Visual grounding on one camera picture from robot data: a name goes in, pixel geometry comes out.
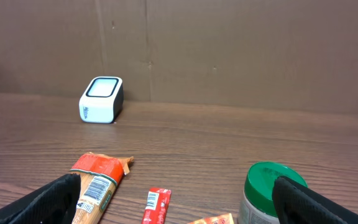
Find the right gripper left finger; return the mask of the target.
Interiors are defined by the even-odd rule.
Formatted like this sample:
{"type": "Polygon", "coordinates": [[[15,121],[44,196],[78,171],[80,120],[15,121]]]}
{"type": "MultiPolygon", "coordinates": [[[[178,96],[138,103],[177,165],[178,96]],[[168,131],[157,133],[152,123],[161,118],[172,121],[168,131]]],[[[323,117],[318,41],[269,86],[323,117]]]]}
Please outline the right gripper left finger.
{"type": "Polygon", "coordinates": [[[71,223],[81,192],[81,177],[65,174],[0,209],[0,224],[71,223]]]}

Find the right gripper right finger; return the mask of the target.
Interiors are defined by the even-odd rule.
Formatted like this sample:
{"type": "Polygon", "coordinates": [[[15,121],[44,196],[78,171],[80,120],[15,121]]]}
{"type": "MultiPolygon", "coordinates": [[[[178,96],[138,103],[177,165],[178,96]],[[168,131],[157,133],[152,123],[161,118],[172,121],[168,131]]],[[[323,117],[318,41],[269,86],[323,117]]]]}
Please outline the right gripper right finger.
{"type": "Polygon", "coordinates": [[[286,176],[275,180],[272,200],[280,224],[358,224],[358,214],[286,176]]]}

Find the green lidded jar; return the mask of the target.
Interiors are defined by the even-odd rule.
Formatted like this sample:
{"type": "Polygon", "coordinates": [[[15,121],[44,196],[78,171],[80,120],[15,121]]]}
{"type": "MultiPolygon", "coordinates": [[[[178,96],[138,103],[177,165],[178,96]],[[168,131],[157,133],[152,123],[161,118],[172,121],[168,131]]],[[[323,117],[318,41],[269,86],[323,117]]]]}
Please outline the green lidded jar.
{"type": "Polygon", "coordinates": [[[272,200],[275,180],[289,177],[303,186],[308,184],[292,168],[276,162],[253,164],[246,175],[237,221],[240,224],[279,224],[272,200]]]}

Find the brown biscuit packet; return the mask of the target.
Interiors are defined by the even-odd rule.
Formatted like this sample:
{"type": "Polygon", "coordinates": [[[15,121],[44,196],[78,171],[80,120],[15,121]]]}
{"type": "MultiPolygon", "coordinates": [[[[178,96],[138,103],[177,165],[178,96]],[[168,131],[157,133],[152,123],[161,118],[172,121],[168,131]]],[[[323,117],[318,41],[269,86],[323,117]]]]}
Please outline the brown biscuit packet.
{"type": "Polygon", "coordinates": [[[116,158],[87,152],[70,169],[81,177],[80,197],[72,224],[99,223],[134,157],[116,158]]]}

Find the orange tissue pack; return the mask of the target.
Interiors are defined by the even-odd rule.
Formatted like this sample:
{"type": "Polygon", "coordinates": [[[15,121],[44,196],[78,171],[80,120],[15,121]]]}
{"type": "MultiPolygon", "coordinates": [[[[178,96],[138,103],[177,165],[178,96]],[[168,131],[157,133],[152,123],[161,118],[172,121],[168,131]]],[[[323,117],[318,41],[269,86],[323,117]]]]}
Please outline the orange tissue pack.
{"type": "Polygon", "coordinates": [[[215,217],[202,218],[188,224],[234,224],[234,219],[231,213],[227,213],[215,217]]]}

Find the red snack packet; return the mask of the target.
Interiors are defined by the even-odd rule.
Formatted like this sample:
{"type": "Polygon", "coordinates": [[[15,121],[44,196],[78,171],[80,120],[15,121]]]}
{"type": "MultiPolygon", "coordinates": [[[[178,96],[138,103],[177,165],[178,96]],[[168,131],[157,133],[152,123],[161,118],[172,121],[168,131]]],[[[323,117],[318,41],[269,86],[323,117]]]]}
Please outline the red snack packet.
{"type": "Polygon", "coordinates": [[[172,191],[150,188],[141,224],[164,224],[172,191]]]}

